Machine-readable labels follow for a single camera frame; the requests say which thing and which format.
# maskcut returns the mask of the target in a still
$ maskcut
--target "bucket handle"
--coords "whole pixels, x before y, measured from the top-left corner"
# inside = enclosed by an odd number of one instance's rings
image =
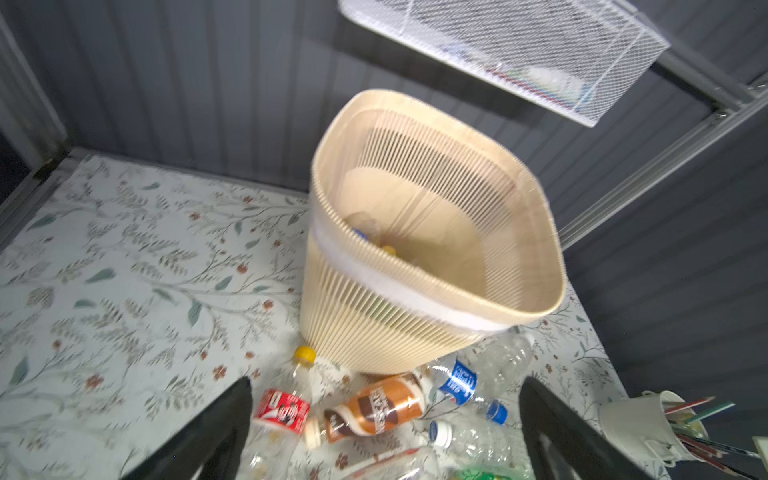
[[[653,446],[653,444],[655,443],[657,446],[661,447],[662,450],[666,450],[671,453],[672,445],[659,442],[656,439],[644,439],[643,443],[645,444],[645,446],[648,447],[650,452],[654,454],[654,457],[658,458],[659,462],[663,463],[665,467],[673,468],[675,465],[677,465],[677,463],[674,460],[664,460],[663,458],[661,458],[661,455],[658,454],[655,447]]]

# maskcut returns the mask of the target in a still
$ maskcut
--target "beige plastic basket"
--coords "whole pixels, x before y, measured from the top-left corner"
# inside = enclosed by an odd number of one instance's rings
[[[312,165],[301,332],[318,355],[392,374],[550,313],[565,276],[536,178],[514,155],[406,95],[364,91]],[[391,257],[345,222],[378,222]]]

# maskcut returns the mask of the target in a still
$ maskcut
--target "mesh basket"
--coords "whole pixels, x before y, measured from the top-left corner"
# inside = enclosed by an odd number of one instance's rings
[[[610,0],[339,0],[339,8],[588,127],[669,47]]]
[[[550,313],[565,286],[541,186],[493,140],[370,90],[317,148],[301,332],[332,361],[403,372]],[[353,232],[359,212],[392,257]]]

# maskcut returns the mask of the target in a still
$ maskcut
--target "white bucket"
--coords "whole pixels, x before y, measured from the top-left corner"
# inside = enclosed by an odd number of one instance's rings
[[[688,452],[675,436],[669,419],[685,419],[695,412],[685,409],[672,415],[664,414],[662,402],[684,402],[678,394],[664,390],[662,393],[643,392],[636,399],[612,402],[600,408],[600,423],[605,438],[626,456],[636,462],[661,460],[667,467],[674,467],[682,460],[700,461]],[[701,422],[689,425],[709,437]]]

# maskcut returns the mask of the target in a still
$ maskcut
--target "floral pattern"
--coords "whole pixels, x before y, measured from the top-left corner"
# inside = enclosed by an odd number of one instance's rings
[[[265,388],[301,343],[307,209],[226,181],[81,162],[0,254],[0,478],[119,478],[241,376]],[[598,406],[625,392],[573,289],[525,328],[538,340],[531,374],[599,429]],[[317,408],[369,381],[323,359],[313,371]],[[455,415],[446,407],[426,418]],[[300,445],[289,478],[340,478],[424,443],[425,428]]]

